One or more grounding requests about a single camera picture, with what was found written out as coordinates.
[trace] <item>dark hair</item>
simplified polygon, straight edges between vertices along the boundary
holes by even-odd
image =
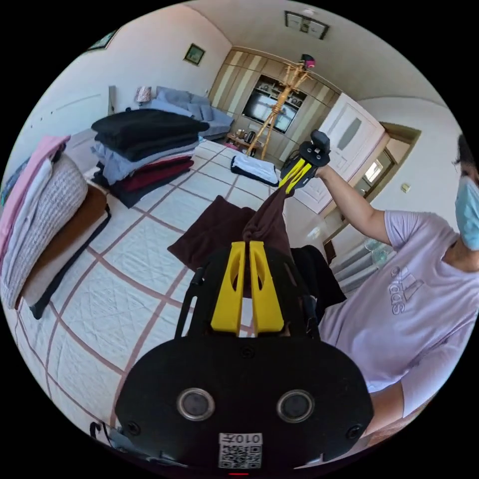
[[[458,158],[456,160],[456,164],[459,163],[473,165],[479,170],[479,163],[476,158],[474,158],[463,133],[459,135],[458,139]]]

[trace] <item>camera lens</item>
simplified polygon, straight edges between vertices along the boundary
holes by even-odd
[[[215,402],[203,389],[190,388],[179,395],[177,408],[179,413],[190,421],[204,421],[213,414]]]
[[[300,389],[288,391],[278,401],[276,411],[287,423],[300,423],[311,416],[314,400],[310,394]]]

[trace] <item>brown cloth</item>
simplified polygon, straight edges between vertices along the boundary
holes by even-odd
[[[285,199],[286,188],[279,188],[255,212],[217,196],[168,251],[192,270],[203,266],[212,253],[231,246],[234,241],[262,241],[291,257],[283,219]],[[251,297],[248,258],[243,295]]]
[[[27,296],[29,302],[35,303],[37,297],[48,288],[50,281],[63,265],[55,261],[66,252],[76,240],[83,236],[105,213],[106,196],[98,188],[88,185],[85,201],[73,215],[72,219],[53,237],[46,249],[33,266],[23,285],[20,297]]]

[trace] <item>surgical mask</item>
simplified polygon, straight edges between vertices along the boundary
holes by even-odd
[[[479,188],[468,176],[459,181],[456,199],[456,220],[466,247],[479,250]]]

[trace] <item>screw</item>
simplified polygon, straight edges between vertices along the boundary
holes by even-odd
[[[356,439],[361,432],[361,426],[359,424],[349,428],[348,432],[346,433],[347,439]]]
[[[129,422],[126,427],[128,428],[128,432],[132,435],[132,436],[139,436],[140,435],[140,426],[136,423],[134,423],[133,421]]]
[[[251,346],[243,346],[240,353],[243,359],[251,359],[254,357],[254,349]]]

